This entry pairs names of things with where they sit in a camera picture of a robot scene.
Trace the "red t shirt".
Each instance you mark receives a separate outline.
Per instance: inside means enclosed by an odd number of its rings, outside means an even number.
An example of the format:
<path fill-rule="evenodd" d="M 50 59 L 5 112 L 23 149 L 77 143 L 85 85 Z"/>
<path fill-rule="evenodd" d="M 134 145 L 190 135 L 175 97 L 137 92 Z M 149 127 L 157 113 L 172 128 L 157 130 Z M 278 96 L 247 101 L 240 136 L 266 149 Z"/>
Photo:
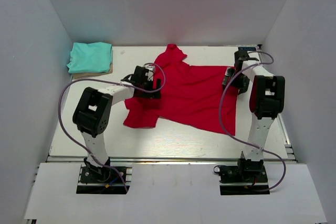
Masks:
<path fill-rule="evenodd" d="M 238 90 L 223 92 L 226 66 L 191 66 L 187 55 L 169 44 L 155 63 L 161 67 L 155 79 L 165 80 L 160 99 L 125 100 L 129 113 L 123 124 L 131 128 L 152 128 L 158 118 L 189 125 L 200 130 L 223 134 L 236 133 Z"/>

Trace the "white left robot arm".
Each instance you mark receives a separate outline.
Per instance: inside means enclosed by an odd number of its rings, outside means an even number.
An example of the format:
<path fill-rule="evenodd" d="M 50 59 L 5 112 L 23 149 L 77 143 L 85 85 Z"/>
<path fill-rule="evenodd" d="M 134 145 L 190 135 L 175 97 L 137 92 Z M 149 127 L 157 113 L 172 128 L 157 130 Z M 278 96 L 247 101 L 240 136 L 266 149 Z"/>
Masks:
<path fill-rule="evenodd" d="M 101 182 L 110 178 L 110 158 L 107 154 L 104 131 L 106 130 L 112 106 L 131 98 L 158 100 L 165 85 L 163 69 L 155 63 L 137 66 L 134 73 L 111 82 L 103 89 L 87 87 L 74 111 L 72 121 L 80 131 L 88 157 L 85 165 L 93 169 L 93 176 Z"/>

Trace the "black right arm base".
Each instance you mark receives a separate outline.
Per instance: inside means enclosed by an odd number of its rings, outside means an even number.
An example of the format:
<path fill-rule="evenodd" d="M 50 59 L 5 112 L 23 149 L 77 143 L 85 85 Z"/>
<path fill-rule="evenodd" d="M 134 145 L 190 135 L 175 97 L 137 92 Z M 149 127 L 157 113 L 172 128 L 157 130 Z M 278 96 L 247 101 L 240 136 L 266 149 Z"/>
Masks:
<path fill-rule="evenodd" d="M 269 195 L 268 177 L 264 161 L 240 158 L 236 165 L 216 165 L 222 196 Z"/>

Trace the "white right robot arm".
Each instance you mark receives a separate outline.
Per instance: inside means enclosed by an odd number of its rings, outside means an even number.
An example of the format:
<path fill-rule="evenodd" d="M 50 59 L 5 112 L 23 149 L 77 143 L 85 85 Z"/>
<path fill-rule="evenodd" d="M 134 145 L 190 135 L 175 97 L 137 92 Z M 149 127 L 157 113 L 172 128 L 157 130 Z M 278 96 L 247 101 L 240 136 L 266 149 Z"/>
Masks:
<path fill-rule="evenodd" d="M 226 70 L 222 82 L 224 90 L 219 105 L 223 105 L 224 97 L 230 87 L 237 88 L 238 93 L 243 94 L 252 84 L 249 98 L 252 120 L 248 140 L 245 142 L 234 137 L 224 128 L 222 119 L 219 122 L 227 135 L 246 145 L 241 158 L 258 162 L 264 159 L 263 153 L 270 127 L 284 108 L 285 78 L 276 76 L 264 68 L 264 65 L 271 65 L 274 62 L 270 54 L 264 53 L 270 58 L 269 62 L 261 62 L 258 58 L 251 57 L 252 53 L 246 50 L 238 50 L 234 53 L 235 63 L 232 68 Z"/>

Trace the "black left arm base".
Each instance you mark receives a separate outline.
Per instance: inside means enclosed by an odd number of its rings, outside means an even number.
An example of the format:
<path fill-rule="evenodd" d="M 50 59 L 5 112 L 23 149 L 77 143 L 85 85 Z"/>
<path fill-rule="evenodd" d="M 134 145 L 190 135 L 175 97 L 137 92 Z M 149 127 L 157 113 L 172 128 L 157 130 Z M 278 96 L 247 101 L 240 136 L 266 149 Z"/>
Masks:
<path fill-rule="evenodd" d="M 114 169 L 93 166 L 84 158 L 76 194 L 126 195 L 131 185 L 132 167 L 116 166 Z"/>

